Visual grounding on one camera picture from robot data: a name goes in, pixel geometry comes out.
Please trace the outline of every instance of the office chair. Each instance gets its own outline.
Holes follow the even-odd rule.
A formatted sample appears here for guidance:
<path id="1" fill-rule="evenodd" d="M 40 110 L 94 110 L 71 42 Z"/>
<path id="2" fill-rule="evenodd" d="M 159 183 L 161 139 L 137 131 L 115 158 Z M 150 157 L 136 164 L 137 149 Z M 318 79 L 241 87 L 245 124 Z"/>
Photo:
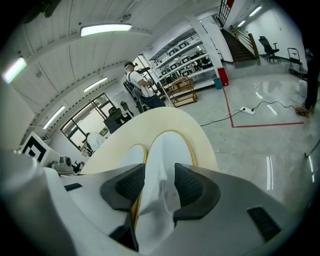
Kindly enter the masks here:
<path id="1" fill-rule="evenodd" d="M 119 124 L 120 126 L 123 125 L 123 123 L 126 123 L 127 121 L 129 121 L 128 119 L 126 119 L 123 115 L 122 115 L 122 111 L 120 108 L 115 108 L 115 111 L 112 112 L 109 115 L 109 118 L 113 119 L 117 124 Z"/>
<path id="2" fill-rule="evenodd" d="M 134 116 L 134 113 L 132 113 L 132 112 L 130 111 L 130 109 L 129 109 L 129 107 L 128 107 L 128 104 L 127 104 L 126 102 L 121 101 L 121 102 L 120 102 L 120 105 L 123 107 L 123 110 L 124 110 L 124 111 L 128 110 L 128 111 L 130 112 L 130 114 L 131 114 L 132 116 Z"/>
<path id="3" fill-rule="evenodd" d="M 275 56 L 275 53 L 279 52 L 279 49 L 277 49 L 277 42 L 274 43 L 274 49 L 272 49 L 268 39 L 264 36 L 260 36 L 259 42 L 263 45 L 264 51 L 265 51 L 265 57 L 267 61 L 278 60 L 280 62 L 279 57 Z"/>
<path id="4" fill-rule="evenodd" d="M 109 109 L 109 115 L 111 115 L 113 112 L 116 112 L 117 108 L 115 106 L 113 106 L 112 108 Z"/>
<path id="5" fill-rule="evenodd" d="M 110 117 L 107 117 L 103 122 L 111 134 L 114 133 L 121 126 L 119 123 L 117 123 L 114 119 Z"/>

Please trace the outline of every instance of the white pillar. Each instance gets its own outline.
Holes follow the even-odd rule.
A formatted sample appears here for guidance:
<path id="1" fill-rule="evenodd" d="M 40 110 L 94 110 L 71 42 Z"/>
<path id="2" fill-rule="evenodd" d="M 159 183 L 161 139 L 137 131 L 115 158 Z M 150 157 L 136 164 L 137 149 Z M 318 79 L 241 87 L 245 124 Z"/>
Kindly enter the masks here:
<path id="1" fill-rule="evenodd" d="M 217 78 L 219 78 L 220 76 L 218 73 L 218 68 L 222 68 L 223 66 L 220 60 L 220 55 L 218 54 L 213 41 L 211 40 L 204 27 L 201 25 L 201 23 L 197 20 L 196 16 L 194 16 L 191 12 L 187 13 L 185 16 L 204 44 L 204 47 L 207 50 L 207 53 L 209 54 L 212 61 L 216 76 Z"/>

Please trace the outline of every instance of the white cable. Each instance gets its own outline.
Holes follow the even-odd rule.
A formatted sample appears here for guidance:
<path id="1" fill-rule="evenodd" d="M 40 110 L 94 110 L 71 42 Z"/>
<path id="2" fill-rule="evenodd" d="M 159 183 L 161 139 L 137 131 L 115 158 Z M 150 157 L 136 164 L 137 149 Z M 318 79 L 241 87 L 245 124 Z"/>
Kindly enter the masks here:
<path id="1" fill-rule="evenodd" d="M 229 112 L 228 114 L 226 114 L 226 115 L 224 115 L 224 116 L 220 117 L 218 120 L 207 120 L 207 121 L 204 121 L 202 124 L 200 124 L 200 126 L 202 126 L 202 125 L 203 125 L 204 123 L 206 123 L 206 122 L 219 121 L 219 120 L 221 120 L 222 118 L 224 118 L 225 116 L 227 116 L 227 115 L 231 114 L 231 113 L 232 113 L 233 111 L 235 111 L 235 110 L 241 110 L 241 108 L 235 108 L 235 109 L 231 110 L 231 112 Z"/>

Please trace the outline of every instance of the desk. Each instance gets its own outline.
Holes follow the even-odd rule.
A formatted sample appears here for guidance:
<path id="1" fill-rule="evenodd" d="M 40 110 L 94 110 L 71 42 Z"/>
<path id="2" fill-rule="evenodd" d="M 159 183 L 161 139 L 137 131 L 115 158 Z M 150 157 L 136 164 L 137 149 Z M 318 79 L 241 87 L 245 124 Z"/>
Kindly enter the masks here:
<path id="1" fill-rule="evenodd" d="M 179 131 L 186 137 L 199 167 L 219 171 L 214 150 L 200 125 L 178 108 L 158 107 L 137 115 L 111 134 L 90 157 L 81 174 L 118 168 L 133 145 L 143 144 L 149 151 L 155 138 L 167 130 Z"/>
<path id="2" fill-rule="evenodd" d="M 124 112 L 122 112 L 122 115 L 126 115 L 128 114 L 131 118 L 134 118 L 134 116 L 130 113 L 129 109 L 128 110 L 125 110 Z"/>

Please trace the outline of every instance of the window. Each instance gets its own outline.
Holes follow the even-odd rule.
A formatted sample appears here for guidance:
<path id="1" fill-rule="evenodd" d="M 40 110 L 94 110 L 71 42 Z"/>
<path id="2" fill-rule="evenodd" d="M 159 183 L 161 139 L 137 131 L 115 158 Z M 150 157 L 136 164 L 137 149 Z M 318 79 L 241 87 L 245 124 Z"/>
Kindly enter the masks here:
<path id="1" fill-rule="evenodd" d="M 102 94 L 88 102 L 78 111 L 61 129 L 71 143 L 84 154 L 92 154 L 86 143 L 86 134 L 99 133 L 104 136 L 108 133 L 104 120 L 110 115 L 109 109 L 115 107 L 109 98 Z"/>

